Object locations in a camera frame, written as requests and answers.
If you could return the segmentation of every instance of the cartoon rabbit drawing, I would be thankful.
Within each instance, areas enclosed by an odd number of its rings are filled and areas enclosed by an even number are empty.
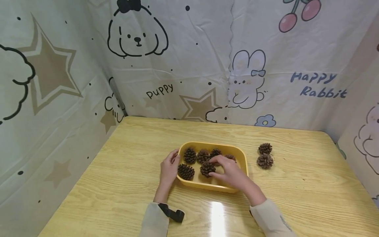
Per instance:
[[[162,24],[141,5],[141,0],[118,0],[109,22],[108,48],[119,57],[161,55],[168,48]]]
[[[379,175],[379,107],[374,106],[366,116],[364,124],[354,138],[354,145],[362,153],[369,166]]]
[[[246,50],[236,53],[229,78],[228,107],[248,109],[263,100],[264,95],[258,89],[265,82],[265,64],[266,55],[260,49],[251,55]]]

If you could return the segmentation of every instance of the yellow tray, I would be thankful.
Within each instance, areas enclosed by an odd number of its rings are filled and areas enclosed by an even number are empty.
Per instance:
[[[179,149],[179,155],[180,155],[180,163],[187,164],[184,160],[184,151],[188,147],[193,148],[196,153],[198,153],[201,149],[207,149],[209,152],[211,152],[213,149],[218,148],[221,150],[221,153],[223,155],[231,154],[234,155],[237,161],[238,167],[247,175],[249,176],[249,171],[247,169],[247,160],[246,156],[238,147],[230,146],[230,145],[222,145],[222,144],[216,144],[216,143],[202,143],[202,142],[196,142],[191,141],[184,143],[180,149]],[[193,177],[193,180],[184,180],[178,175],[178,179],[182,182],[183,185],[194,187],[194,188],[203,188],[207,190],[212,191],[220,191],[220,192],[226,192],[226,193],[236,193],[238,192],[237,189],[231,188],[229,185],[227,185],[225,182],[217,180],[215,178],[205,178],[200,173],[200,167],[201,164],[199,162],[195,162],[195,164],[187,164],[192,166],[195,169],[195,176]],[[223,174],[224,170],[221,166],[216,166],[216,172]]]

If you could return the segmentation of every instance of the sleeve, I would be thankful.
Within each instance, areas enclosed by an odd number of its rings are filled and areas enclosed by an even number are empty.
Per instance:
[[[260,205],[250,207],[250,213],[266,237],[296,237],[271,200],[267,199]]]
[[[169,218],[160,209],[158,203],[152,202],[147,206],[139,237],[166,237],[168,224]]]

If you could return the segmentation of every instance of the black object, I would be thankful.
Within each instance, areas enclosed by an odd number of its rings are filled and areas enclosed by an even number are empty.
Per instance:
[[[163,213],[168,218],[171,218],[175,222],[178,222],[178,223],[182,223],[183,222],[184,212],[182,212],[181,210],[178,209],[178,210],[176,210],[176,212],[174,212],[173,210],[171,210],[170,208],[168,208],[167,204],[164,204],[164,203],[160,203],[160,204],[158,204],[158,206],[160,207],[160,209],[163,211]]]

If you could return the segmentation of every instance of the black bow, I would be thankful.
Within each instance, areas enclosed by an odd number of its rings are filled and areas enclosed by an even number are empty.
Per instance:
[[[121,13],[127,13],[129,10],[140,11],[141,0],[117,0],[117,6]]]

